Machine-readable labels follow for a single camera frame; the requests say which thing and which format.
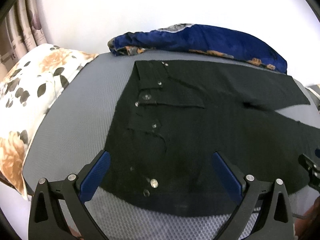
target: blue folded blanket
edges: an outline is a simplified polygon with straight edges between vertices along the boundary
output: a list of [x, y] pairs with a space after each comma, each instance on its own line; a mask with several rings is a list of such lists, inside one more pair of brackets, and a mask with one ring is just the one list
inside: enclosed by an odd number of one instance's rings
[[148, 33], [125, 33], [108, 42], [115, 55], [136, 55], [149, 49], [194, 52], [246, 61], [287, 73], [287, 62], [262, 40], [239, 31], [200, 25], [177, 24]]

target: dark leaf print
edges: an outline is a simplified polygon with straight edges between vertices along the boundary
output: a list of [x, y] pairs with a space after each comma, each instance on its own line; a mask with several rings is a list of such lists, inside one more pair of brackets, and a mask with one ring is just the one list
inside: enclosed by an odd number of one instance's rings
[[8, 93], [8, 91], [12, 92], [16, 89], [17, 85], [19, 85], [20, 78], [16, 78], [8, 83], [7, 90], [5, 91], [5, 95]]
[[23, 88], [18, 88], [14, 96], [16, 98], [21, 97], [22, 93], [23, 93]]
[[22, 140], [24, 144], [28, 144], [28, 133], [26, 130], [20, 133], [20, 140]]
[[25, 90], [20, 97], [20, 103], [27, 101], [29, 96], [30, 96], [29, 92]]
[[12, 73], [11, 77], [15, 77], [21, 70], [22, 68], [17, 69], [15, 72]]
[[53, 76], [59, 76], [64, 71], [64, 67], [58, 67], [55, 72], [53, 73]]
[[69, 81], [65, 76], [60, 75], [60, 81], [63, 88], [66, 88], [69, 85]]
[[43, 83], [42, 85], [40, 85], [37, 92], [38, 97], [42, 96], [45, 93], [46, 88], [47, 88], [46, 83]]

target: gray mat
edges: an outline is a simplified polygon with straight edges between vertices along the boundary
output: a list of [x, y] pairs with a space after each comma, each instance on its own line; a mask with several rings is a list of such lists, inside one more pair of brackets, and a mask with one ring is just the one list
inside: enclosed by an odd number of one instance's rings
[[[164, 51], [148, 51], [129, 57], [114, 57], [110, 53], [99, 55], [61, 94], [36, 133], [23, 168], [24, 178], [33, 190], [41, 177], [54, 181], [65, 179], [70, 173], [78, 173], [103, 149], [116, 102], [131, 75], [134, 62], [151, 59], [204, 60], [254, 67], [218, 57]], [[320, 127], [319, 114], [312, 104], [297, 106], [299, 109], [288, 107], [279, 112]], [[304, 196], [309, 193], [308, 188], [303, 192]], [[291, 201], [294, 210], [297, 210], [297, 199], [295, 195]], [[111, 240], [212, 239], [228, 219], [228, 215], [180, 218], [150, 212], [125, 203], [100, 188], [86, 207]], [[62, 208], [67, 222], [74, 227], [65, 204]], [[255, 219], [256, 214], [253, 214], [241, 238], [250, 233]]]

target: blue fabric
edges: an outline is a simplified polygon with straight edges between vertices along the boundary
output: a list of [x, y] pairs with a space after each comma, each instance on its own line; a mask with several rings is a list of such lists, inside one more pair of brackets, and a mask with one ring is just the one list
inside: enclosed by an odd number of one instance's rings
[[107, 173], [111, 163], [110, 153], [105, 151], [80, 185], [79, 199], [82, 204], [90, 201]]
[[231, 200], [240, 205], [242, 186], [217, 152], [212, 155], [212, 166]]
[[287, 72], [286, 60], [262, 40], [247, 33], [209, 25], [178, 24], [148, 33], [125, 33], [110, 40], [108, 46], [115, 56], [135, 55], [148, 49], [198, 52], [269, 65], [270, 69]]

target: curtain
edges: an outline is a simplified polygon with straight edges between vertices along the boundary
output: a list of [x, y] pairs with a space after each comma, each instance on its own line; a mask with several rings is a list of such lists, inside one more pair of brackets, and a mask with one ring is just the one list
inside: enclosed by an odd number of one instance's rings
[[36, 46], [47, 43], [36, 0], [17, 0], [0, 23], [0, 82]]

